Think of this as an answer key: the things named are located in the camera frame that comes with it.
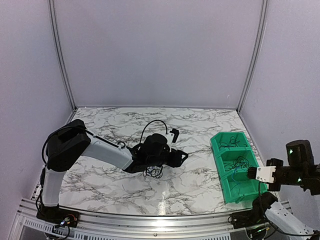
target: green plastic tray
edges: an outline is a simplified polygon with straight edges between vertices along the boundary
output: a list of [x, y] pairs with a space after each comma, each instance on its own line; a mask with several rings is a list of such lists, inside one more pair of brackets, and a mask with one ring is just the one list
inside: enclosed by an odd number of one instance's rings
[[[252, 201], [259, 195], [255, 179], [247, 177], [248, 167], [259, 167], [255, 154], [243, 132], [220, 132], [211, 138], [215, 165], [218, 171], [224, 202], [240, 203]], [[261, 185], [261, 194], [267, 192], [267, 185]]]
[[216, 156], [231, 148], [250, 148], [246, 135], [242, 131], [219, 132], [210, 139], [213, 154]]

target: white marble tabletop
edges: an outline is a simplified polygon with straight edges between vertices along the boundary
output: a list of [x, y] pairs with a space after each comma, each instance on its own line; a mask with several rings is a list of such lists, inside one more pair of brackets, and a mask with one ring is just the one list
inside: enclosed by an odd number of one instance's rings
[[[235, 110], [190, 108], [80, 108], [73, 119], [110, 141], [136, 145], [145, 125], [155, 119], [180, 131], [175, 149], [189, 153], [179, 168], [165, 166], [163, 177], [126, 173], [108, 163], [80, 157], [64, 176], [60, 205], [78, 209], [128, 215], [197, 215], [239, 210], [251, 202], [224, 204], [210, 138], [218, 132], [243, 131], [258, 163], [256, 148]], [[152, 123], [144, 137], [163, 132]]]

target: metal frame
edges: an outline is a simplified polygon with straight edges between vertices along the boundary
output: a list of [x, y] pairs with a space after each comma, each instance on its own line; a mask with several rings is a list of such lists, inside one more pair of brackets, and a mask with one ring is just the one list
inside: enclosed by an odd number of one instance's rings
[[54, 42], [54, 46], [55, 46], [55, 50], [56, 50], [56, 55], [58, 58], [62, 82], [63, 82], [64, 89], [66, 92], [66, 96], [67, 96], [69, 104], [71, 106], [71, 109], [73, 111], [75, 111], [75, 110], [77, 110], [77, 106], [76, 106], [75, 99], [74, 99], [74, 96], [72, 93], [72, 89], [71, 89], [71, 85], [70, 85], [63, 53], [62, 53], [59, 32], [58, 32], [55, 1], [54, 0], [47, 0], [47, 1], [48, 1], [48, 7], [49, 7], [49, 15], [50, 15], [51, 28], [52, 28], [53, 42]]
[[262, 5], [261, 5], [261, 13], [260, 13], [260, 21], [259, 21], [259, 27], [258, 31], [256, 34], [256, 39], [255, 39], [255, 44], [254, 44], [254, 49], [253, 49], [253, 54], [251, 57], [251, 62], [250, 66], [246, 75], [246, 79], [244, 82], [244, 86], [242, 89], [242, 93], [239, 99], [238, 107], [236, 111], [240, 113], [244, 107], [249, 88], [255, 73], [255, 68], [257, 64], [257, 59], [260, 53], [260, 49], [262, 46], [263, 38], [264, 38], [264, 33], [266, 29], [266, 21], [267, 21], [267, 14], [268, 14], [268, 6], [269, 6], [269, 0], [262, 0]]
[[[282, 205], [291, 212], [288, 201], [282, 202]], [[85, 236], [87, 236], [86, 239], [100, 240], [104, 238], [204, 240], [214, 239], [217, 236], [224, 239], [224, 236], [230, 236], [232, 232], [245, 230], [245, 228], [235, 230], [228, 223], [228, 218], [234, 211], [188, 216], [141, 216], [76, 210], [80, 212], [79, 222], [77, 228], [71, 229], [70, 239], [85, 239]], [[12, 225], [9, 240], [20, 239], [18, 236], [21, 235], [23, 226], [50, 233], [53, 224], [37, 219], [36, 215], [35, 201], [23, 198]]]

